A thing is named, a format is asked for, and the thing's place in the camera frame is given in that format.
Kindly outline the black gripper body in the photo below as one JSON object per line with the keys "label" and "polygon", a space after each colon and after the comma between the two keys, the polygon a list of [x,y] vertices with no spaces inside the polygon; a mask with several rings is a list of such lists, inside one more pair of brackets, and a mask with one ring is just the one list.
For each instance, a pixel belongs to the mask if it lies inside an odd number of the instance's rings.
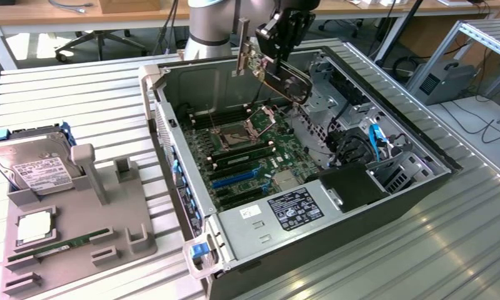
{"label": "black gripper body", "polygon": [[274,14],[292,11],[308,12],[318,8],[320,0],[276,0]]}

